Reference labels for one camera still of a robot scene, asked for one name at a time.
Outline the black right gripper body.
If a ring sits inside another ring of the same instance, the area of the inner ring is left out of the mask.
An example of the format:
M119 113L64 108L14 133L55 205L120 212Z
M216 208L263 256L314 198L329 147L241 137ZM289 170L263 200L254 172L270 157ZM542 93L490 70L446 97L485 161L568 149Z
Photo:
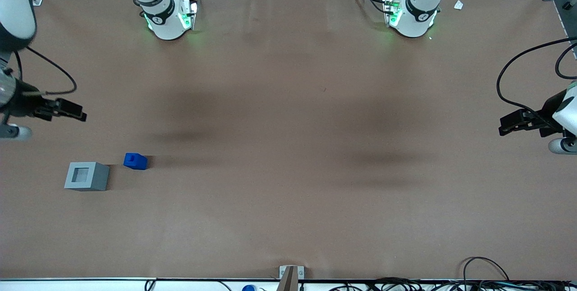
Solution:
M16 90L10 99L10 116L51 121L59 102L44 98L38 93L35 86L16 79Z

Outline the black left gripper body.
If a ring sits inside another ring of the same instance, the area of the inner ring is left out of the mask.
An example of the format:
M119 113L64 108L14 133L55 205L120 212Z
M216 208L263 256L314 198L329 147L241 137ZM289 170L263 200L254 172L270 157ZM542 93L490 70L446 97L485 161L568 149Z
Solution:
M543 118L543 122L548 122L548 124L544 124L544 126L539 129L542 138L546 138L553 134L562 134L564 138L568 137L567 131L553 118L553 114L557 111L561 102L564 100L566 92L567 90L565 89L548 98L544 102L542 109L538 111L538 114Z

